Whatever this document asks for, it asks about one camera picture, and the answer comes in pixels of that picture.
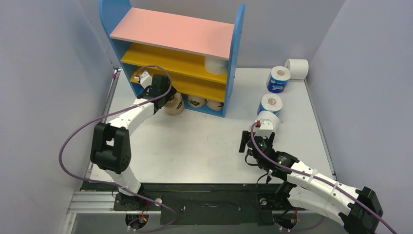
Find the blue roll front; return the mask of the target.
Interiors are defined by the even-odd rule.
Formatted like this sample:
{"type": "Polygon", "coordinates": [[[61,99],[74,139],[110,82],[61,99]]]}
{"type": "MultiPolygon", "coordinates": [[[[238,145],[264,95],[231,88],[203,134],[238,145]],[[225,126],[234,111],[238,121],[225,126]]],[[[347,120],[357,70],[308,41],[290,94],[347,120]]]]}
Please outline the blue roll front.
{"type": "Polygon", "coordinates": [[[283,103],[280,96],[274,93],[264,94],[258,106],[257,114],[259,114],[262,111],[269,111],[277,115],[282,108],[283,103]]]}

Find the brown cartoon roll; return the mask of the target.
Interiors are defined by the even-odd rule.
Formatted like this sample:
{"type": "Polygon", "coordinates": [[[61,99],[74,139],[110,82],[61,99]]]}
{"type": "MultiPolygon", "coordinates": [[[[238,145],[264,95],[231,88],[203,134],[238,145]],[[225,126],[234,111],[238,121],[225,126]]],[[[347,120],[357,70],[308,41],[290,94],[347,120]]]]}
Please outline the brown cartoon roll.
{"type": "Polygon", "coordinates": [[[168,101],[163,109],[169,115],[178,115],[180,114],[185,107],[182,95],[180,93],[175,93],[170,101],[168,101]]]}
{"type": "Polygon", "coordinates": [[[192,108],[200,108],[206,104],[207,100],[203,97],[187,95],[187,102],[192,108]]]}

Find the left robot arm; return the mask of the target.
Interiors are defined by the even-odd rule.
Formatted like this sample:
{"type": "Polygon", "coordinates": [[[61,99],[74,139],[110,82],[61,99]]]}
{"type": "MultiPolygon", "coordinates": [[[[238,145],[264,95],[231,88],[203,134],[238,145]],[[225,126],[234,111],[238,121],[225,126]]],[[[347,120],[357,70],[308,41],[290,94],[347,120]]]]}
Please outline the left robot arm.
{"type": "Polygon", "coordinates": [[[155,74],[140,79],[144,83],[143,93],[127,111],[108,123],[95,125],[91,148],[91,162],[118,185],[117,202],[133,210],[141,209],[146,202],[144,187],[130,167],[130,135],[176,94],[168,76],[155,74]]]}

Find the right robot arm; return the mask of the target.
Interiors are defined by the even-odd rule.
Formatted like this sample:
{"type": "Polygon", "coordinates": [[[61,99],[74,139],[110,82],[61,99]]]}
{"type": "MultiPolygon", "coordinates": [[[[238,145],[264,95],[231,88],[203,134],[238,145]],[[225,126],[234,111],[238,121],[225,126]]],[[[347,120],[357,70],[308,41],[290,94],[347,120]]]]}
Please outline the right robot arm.
{"type": "Polygon", "coordinates": [[[267,181],[283,181],[274,196],[279,207],[313,211],[337,222],[349,234],[376,233],[383,210],[374,190],[342,184],[291,154],[275,151],[274,137],[274,133],[264,138],[243,131],[239,152],[256,160],[255,166],[266,172],[267,181]]]}

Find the blue roll back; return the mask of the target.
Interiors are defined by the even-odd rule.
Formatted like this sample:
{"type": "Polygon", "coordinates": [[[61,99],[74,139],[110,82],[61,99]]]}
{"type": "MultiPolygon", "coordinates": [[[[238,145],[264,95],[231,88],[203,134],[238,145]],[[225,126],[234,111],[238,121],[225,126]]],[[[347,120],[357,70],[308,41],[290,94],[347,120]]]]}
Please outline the blue roll back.
{"type": "Polygon", "coordinates": [[[285,90],[290,78],[291,74],[288,68],[283,66],[273,67],[269,73],[266,87],[269,92],[282,93],[285,90]]]}

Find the plain white toilet roll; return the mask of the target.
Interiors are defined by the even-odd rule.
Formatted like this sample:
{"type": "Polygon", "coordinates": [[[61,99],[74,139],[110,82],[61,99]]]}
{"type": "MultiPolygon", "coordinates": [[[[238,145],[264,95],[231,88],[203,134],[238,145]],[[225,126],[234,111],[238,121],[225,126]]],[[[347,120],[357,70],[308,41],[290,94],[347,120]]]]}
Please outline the plain white toilet roll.
{"type": "Polygon", "coordinates": [[[205,56],[205,70],[212,75],[223,75],[227,72],[228,60],[205,56]]]}

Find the blue roll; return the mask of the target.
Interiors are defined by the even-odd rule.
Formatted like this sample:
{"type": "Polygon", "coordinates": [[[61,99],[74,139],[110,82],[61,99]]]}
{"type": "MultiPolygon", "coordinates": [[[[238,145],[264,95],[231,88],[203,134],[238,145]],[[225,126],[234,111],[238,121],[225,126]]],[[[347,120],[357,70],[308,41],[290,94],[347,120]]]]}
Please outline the blue roll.
{"type": "Polygon", "coordinates": [[[258,106],[257,114],[259,114],[262,111],[269,111],[277,115],[282,108],[283,103],[280,96],[274,93],[264,94],[258,106]]]}
{"type": "Polygon", "coordinates": [[[288,68],[283,66],[273,67],[269,73],[266,87],[269,92],[282,93],[285,90],[290,78],[291,74],[288,68]]]}

